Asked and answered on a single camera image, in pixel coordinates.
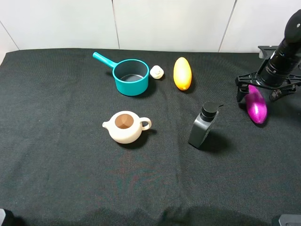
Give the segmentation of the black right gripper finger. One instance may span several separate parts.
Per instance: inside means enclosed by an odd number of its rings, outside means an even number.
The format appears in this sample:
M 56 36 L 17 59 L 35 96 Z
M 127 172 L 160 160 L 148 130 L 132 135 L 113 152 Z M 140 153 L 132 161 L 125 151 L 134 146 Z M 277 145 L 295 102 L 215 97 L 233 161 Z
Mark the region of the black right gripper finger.
M 271 102 L 275 102 L 282 97 L 290 95 L 291 93 L 292 93 L 292 91 L 290 89 L 276 89 L 271 92 L 271 94 L 269 96 L 269 100 Z

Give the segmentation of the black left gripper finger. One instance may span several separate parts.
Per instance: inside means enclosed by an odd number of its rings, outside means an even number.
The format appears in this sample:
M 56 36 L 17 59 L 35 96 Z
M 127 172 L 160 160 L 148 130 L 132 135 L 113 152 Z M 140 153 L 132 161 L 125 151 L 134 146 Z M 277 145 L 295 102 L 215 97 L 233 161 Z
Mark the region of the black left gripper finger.
M 243 98 L 249 94 L 249 86 L 248 84 L 238 84 L 237 85 L 238 87 L 238 91 L 237 91 L 237 96 L 236 96 L 236 99 L 237 99 L 237 102 L 241 102 L 243 100 Z

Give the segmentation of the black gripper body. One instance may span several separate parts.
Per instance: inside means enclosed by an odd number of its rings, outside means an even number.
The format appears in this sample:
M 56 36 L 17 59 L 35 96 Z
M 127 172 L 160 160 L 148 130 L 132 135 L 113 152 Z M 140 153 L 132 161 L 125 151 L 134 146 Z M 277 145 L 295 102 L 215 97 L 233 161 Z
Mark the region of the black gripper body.
M 301 85 L 301 77 L 292 74 L 300 63 L 300 54 L 288 56 L 273 53 L 271 57 L 264 59 L 256 72 L 236 78 L 238 92 L 248 92 L 249 85 L 270 90 L 293 90 L 296 86 Z

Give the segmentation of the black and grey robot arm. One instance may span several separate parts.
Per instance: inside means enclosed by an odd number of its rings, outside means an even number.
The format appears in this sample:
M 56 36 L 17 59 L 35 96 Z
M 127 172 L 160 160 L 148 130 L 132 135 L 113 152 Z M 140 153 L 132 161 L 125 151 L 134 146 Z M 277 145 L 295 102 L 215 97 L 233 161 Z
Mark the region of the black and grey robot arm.
M 301 85 L 301 77 L 292 72 L 301 64 L 301 11 L 294 13 L 285 27 L 284 38 L 271 55 L 266 55 L 258 71 L 240 75 L 237 101 L 250 93 L 249 86 L 272 90 L 270 101 L 292 94 Z

